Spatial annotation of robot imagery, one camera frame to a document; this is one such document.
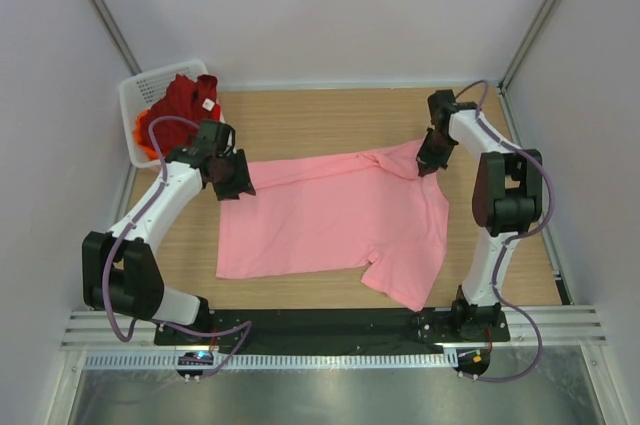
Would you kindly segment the pink t shirt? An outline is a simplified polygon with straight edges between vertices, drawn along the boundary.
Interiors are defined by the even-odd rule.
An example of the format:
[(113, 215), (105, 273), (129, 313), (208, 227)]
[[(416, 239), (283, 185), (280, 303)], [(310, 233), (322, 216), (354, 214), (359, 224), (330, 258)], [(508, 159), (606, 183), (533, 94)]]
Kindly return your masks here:
[(435, 175), (419, 175), (420, 145), (251, 163), (255, 195), (221, 205), (217, 277), (362, 268), (362, 284), (421, 310), (444, 263), (449, 203)]

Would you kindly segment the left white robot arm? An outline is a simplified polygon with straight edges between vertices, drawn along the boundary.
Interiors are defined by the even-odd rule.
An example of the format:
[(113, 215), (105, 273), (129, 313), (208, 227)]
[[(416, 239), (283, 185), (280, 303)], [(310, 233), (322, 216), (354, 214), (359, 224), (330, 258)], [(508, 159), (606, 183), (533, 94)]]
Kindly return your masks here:
[(86, 305), (105, 312), (116, 338), (129, 342), (118, 316), (167, 328), (172, 339), (199, 345), (222, 337), (208, 301), (167, 286), (155, 253), (184, 207), (206, 187), (220, 201), (256, 193), (235, 129), (204, 119), (185, 145), (159, 155), (160, 172), (138, 203), (106, 232), (90, 232), (82, 243), (82, 290)]

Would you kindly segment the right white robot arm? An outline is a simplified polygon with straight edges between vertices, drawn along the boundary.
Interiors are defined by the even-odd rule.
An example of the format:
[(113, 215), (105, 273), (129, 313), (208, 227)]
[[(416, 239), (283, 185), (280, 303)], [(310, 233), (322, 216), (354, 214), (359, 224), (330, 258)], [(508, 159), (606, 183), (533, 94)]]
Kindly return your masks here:
[(502, 287), (516, 246), (542, 215), (542, 157), (521, 150), (489, 125), (478, 104), (460, 102), (451, 90), (427, 99), (431, 126), (416, 156), (425, 177), (446, 169), (454, 148), (477, 162), (471, 200), (479, 228), (470, 270), (448, 310), (425, 309), (422, 337), (436, 342), (508, 340)]

